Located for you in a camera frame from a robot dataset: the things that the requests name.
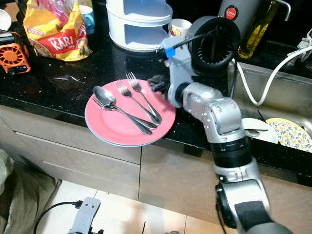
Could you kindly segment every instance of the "white floor tile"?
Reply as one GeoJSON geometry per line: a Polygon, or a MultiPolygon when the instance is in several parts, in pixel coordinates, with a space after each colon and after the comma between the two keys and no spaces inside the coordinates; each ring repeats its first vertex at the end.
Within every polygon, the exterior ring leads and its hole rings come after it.
{"type": "MultiPolygon", "coordinates": [[[[226,228],[227,234],[235,234],[234,229],[226,228]]],[[[220,225],[193,218],[186,217],[185,234],[223,234],[220,225]]]]}
{"type": "Polygon", "coordinates": [[[105,234],[164,234],[177,230],[184,233],[183,214],[98,191],[95,198],[101,206],[93,220],[93,231],[104,230],[105,234]]]}
{"type": "MultiPolygon", "coordinates": [[[[84,200],[86,197],[94,197],[97,190],[63,181],[54,197],[47,204],[47,208],[64,201],[84,200]]],[[[51,209],[41,219],[37,234],[66,234],[72,227],[77,209],[73,205],[61,205],[51,209]]]]}

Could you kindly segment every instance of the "blue connector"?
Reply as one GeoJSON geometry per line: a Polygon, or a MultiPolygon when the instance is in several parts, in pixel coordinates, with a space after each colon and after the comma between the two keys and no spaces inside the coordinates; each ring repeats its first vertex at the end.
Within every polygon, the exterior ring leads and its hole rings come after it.
{"type": "Polygon", "coordinates": [[[165,53],[167,58],[171,58],[172,56],[176,55],[176,50],[173,47],[170,47],[168,49],[165,49],[165,53]]]}

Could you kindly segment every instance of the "beige cabinet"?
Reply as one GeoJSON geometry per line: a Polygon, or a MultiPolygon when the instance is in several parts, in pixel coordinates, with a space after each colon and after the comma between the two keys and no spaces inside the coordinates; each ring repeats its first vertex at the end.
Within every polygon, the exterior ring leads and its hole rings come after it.
{"type": "Polygon", "coordinates": [[[116,147],[87,128],[6,106],[0,106],[0,116],[1,147],[15,159],[24,155],[18,161],[59,179],[138,199],[141,147],[116,147]]]}
{"type": "MultiPolygon", "coordinates": [[[[158,146],[142,149],[139,201],[218,223],[212,157],[158,146]]],[[[273,220],[294,233],[312,233],[312,188],[262,176],[273,220]]]]}
{"type": "Polygon", "coordinates": [[[29,155],[26,145],[2,118],[0,118],[0,149],[5,150],[15,161],[24,164],[24,159],[29,155]]]}
{"type": "Polygon", "coordinates": [[[116,147],[99,140],[88,128],[0,106],[1,118],[13,131],[140,164],[141,147],[116,147]]]}
{"type": "MultiPolygon", "coordinates": [[[[137,199],[139,165],[23,133],[16,134],[32,149],[32,155],[29,157],[32,163],[47,174],[72,181],[73,173],[82,177],[84,184],[89,187],[137,199]]],[[[78,178],[75,179],[75,183],[81,184],[78,178]]]]}

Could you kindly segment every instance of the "stacked containers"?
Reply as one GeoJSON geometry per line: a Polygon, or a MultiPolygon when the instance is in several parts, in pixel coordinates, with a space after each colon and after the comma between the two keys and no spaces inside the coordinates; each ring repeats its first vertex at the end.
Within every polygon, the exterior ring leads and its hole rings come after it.
{"type": "Polygon", "coordinates": [[[172,9],[166,0],[107,0],[110,37],[118,46],[135,52],[151,52],[168,37],[172,9]]]}

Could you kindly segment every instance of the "floral plate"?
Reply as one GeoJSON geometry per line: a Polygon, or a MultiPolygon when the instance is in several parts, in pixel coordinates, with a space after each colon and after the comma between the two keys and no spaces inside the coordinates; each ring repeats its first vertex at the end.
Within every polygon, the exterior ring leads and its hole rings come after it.
{"type": "Polygon", "coordinates": [[[266,122],[274,128],[282,145],[312,153],[312,139],[299,125],[283,118],[270,118],[266,122]]]}

